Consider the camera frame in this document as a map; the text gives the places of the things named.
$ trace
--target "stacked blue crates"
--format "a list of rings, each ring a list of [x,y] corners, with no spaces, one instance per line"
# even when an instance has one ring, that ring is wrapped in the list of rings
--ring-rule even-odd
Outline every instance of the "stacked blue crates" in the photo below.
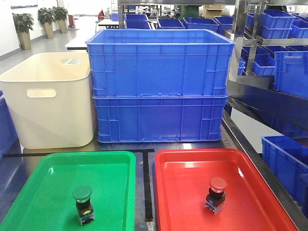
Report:
[[[234,42],[210,30],[103,30],[87,42],[99,142],[217,141]]]

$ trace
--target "crate handle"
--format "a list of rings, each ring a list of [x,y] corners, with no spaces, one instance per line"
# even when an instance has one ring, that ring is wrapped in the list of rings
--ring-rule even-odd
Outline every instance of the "crate handle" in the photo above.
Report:
[[[80,59],[74,59],[74,58],[62,59],[61,63],[63,65],[77,65],[77,64],[80,64]]]
[[[57,95],[55,89],[28,89],[27,96],[29,98],[53,98]]]

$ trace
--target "blue plastic crate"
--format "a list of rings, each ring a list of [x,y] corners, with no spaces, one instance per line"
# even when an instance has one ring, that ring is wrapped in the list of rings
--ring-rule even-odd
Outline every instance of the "blue plastic crate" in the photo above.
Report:
[[[286,48],[282,46],[263,46],[263,49],[266,50],[272,58],[275,58],[276,52],[288,51]]]
[[[265,26],[261,27],[260,36],[264,39],[287,39],[292,28],[289,29],[270,29]]]
[[[250,47],[243,47],[241,57],[248,62]],[[256,54],[269,54],[266,50],[263,49],[261,46],[257,46]]]
[[[98,141],[218,141],[227,97],[94,97]]]
[[[119,14],[118,13],[111,13],[110,19],[111,19],[111,21],[119,21]]]
[[[305,184],[301,174],[308,173],[308,148],[286,136],[262,137],[263,160],[299,203],[303,203]]]
[[[226,94],[234,42],[213,31],[108,29],[86,44],[96,97]]]
[[[305,22],[308,22],[308,18],[304,18],[302,16],[299,16],[299,13],[293,13],[293,16],[295,16],[297,19],[303,20]]]
[[[4,96],[0,95],[0,158],[7,153],[17,139],[14,124]]]
[[[179,19],[158,19],[157,29],[185,29]]]
[[[258,76],[272,76],[275,70],[275,60],[267,54],[259,54],[255,57],[253,71]]]
[[[126,28],[144,29],[144,30],[152,29],[148,21],[142,21],[142,20],[126,20]]]
[[[290,37],[298,39],[308,38],[308,22],[302,20],[294,20],[291,28],[292,31],[290,32]]]
[[[308,99],[308,51],[278,52],[274,89]]]
[[[260,23],[268,29],[288,29],[295,16],[279,10],[265,10],[260,16]]]
[[[149,20],[146,14],[126,14],[125,19],[126,20],[142,20],[142,21]]]
[[[233,25],[233,17],[214,17],[219,24],[218,33],[224,35],[225,30],[231,30]]]
[[[212,18],[187,18],[184,17],[184,25],[186,29],[208,29],[217,32],[218,23]]]
[[[285,47],[288,51],[308,51],[308,46],[286,46]]]
[[[254,13],[248,13],[247,14],[247,19],[246,19],[246,25],[250,28],[254,27],[255,24],[255,17],[254,17]]]

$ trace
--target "beige container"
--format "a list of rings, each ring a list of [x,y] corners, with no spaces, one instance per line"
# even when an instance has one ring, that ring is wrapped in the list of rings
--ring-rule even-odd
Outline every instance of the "beige container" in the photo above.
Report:
[[[28,149],[80,147],[95,118],[85,52],[41,53],[0,75],[20,144]]]

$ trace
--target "green push button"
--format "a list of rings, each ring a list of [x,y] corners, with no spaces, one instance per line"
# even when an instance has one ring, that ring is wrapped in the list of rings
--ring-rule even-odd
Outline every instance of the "green push button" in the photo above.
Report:
[[[90,188],[88,185],[82,185],[74,190],[73,198],[77,202],[83,203],[89,200],[91,194],[92,194],[92,188]]]

